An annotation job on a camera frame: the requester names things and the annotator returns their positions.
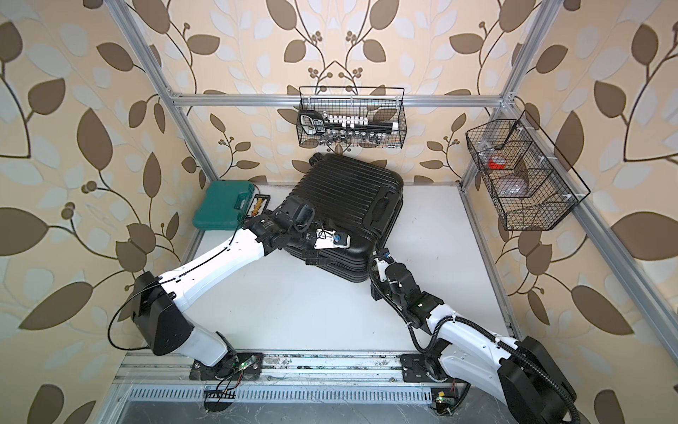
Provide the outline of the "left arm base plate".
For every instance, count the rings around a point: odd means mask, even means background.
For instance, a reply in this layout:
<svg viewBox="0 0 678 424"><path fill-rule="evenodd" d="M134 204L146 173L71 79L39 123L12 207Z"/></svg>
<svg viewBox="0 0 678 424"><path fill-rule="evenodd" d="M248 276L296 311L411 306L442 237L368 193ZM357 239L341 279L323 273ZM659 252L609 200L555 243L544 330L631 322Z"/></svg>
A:
<svg viewBox="0 0 678 424"><path fill-rule="evenodd" d="M221 381L233 378L237 380L240 376L244 381L254 381L260 378L264 354L231 352L220 360L213 367L208 367L199 361L192 365L189 379L192 381Z"/></svg>

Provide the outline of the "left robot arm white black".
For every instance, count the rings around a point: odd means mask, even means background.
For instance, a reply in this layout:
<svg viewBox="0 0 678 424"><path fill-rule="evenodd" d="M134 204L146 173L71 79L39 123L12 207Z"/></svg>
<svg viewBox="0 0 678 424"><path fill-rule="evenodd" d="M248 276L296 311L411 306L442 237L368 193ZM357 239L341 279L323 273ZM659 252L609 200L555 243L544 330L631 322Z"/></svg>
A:
<svg viewBox="0 0 678 424"><path fill-rule="evenodd" d="M156 277L150 272L135 281L130 298L132 321L156 356L180 353L217 374L237 365L237 352L218 332L192 323L185 311L216 284L286 247L346 249L351 236L317 217L314 206L293 195L274 210L245 220L226 241L198 258Z"/></svg>

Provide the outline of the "black hard-shell suitcase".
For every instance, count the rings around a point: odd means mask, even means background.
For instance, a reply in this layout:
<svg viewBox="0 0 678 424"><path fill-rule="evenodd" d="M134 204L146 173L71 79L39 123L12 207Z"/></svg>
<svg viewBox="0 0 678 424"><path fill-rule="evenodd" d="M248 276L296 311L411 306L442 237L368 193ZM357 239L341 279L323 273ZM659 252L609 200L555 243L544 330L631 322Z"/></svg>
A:
<svg viewBox="0 0 678 424"><path fill-rule="evenodd" d="M368 260L385 247L404 204L404 181L395 171L344 155L314 154L310 169L291 190L315 210L313 229L339 231L349 247L286 247L292 257L352 283L368 279Z"/></svg>

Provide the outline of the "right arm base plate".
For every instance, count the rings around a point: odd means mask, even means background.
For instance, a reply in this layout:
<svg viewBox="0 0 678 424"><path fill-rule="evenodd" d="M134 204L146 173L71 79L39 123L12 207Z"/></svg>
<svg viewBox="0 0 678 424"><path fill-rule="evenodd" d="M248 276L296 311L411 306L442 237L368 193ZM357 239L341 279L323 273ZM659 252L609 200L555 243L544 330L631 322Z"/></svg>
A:
<svg viewBox="0 0 678 424"><path fill-rule="evenodd" d="M406 383L449 383L452 378L446 374L436 358L420 353L406 353L399 357L403 380Z"/></svg>

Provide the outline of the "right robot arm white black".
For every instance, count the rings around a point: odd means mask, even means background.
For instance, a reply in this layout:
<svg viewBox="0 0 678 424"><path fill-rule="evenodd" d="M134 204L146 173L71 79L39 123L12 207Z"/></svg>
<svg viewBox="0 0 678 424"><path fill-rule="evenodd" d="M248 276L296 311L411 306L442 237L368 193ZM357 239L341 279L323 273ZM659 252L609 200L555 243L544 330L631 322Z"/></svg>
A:
<svg viewBox="0 0 678 424"><path fill-rule="evenodd" d="M404 321L430 379L457 378L503 402L519 423L579 423L577 394L545 346L501 335L420 289L386 249L367 263L371 290Z"/></svg>

